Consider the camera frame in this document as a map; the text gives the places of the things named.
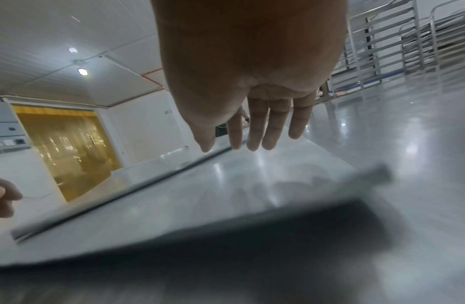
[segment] human hand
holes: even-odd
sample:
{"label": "human hand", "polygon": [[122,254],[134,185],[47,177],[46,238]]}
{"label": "human hand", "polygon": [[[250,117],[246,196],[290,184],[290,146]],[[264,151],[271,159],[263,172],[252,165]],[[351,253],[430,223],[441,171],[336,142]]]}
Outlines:
{"label": "human hand", "polygon": [[241,148],[246,97],[250,150],[276,146],[292,102],[289,136],[301,137],[317,88],[344,47],[346,0],[152,4],[169,89],[204,152],[215,142],[215,126],[225,122],[231,146]]}
{"label": "human hand", "polygon": [[13,201],[20,200],[23,195],[11,182],[0,178],[0,218],[14,215]]}

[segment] yellow curtain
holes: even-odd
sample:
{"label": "yellow curtain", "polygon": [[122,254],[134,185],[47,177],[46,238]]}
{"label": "yellow curtain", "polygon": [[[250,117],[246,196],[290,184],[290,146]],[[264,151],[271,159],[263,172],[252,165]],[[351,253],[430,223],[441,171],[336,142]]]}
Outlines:
{"label": "yellow curtain", "polygon": [[13,106],[66,201],[121,166],[95,112]]}

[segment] electrical box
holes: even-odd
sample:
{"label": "electrical box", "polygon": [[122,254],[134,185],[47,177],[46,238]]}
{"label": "electrical box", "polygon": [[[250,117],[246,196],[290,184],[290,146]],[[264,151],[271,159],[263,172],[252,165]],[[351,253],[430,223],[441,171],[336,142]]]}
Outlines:
{"label": "electrical box", "polygon": [[0,101],[0,153],[28,149],[26,132],[18,122],[11,106]]}

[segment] shiny floor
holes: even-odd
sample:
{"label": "shiny floor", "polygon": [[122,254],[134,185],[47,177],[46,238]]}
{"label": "shiny floor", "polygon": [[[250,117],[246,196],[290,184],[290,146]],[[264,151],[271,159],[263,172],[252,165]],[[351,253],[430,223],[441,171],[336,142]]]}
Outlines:
{"label": "shiny floor", "polygon": [[[357,168],[390,166],[396,182],[378,194],[391,206],[387,216],[400,219],[386,234],[400,240],[384,241],[369,211],[350,206],[315,219],[327,233],[308,248],[314,259],[298,254],[278,264],[266,250],[248,256],[249,264],[244,256],[227,263],[209,256],[148,272],[135,268],[142,256],[119,272],[90,266],[87,277],[74,266],[42,278],[0,273],[0,304],[465,302],[465,65],[320,104],[305,136]],[[305,249],[294,231],[285,232],[296,243],[282,254]]]}

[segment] white ceiling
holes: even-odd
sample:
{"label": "white ceiling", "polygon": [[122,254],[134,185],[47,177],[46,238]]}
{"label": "white ceiling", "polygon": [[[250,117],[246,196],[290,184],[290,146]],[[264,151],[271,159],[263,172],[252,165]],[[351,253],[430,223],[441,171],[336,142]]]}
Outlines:
{"label": "white ceiling", "polygon": [[0,95],[112,106],[161,89],[162,72],[141,77],[160,68],[149,0],[0,0]]}

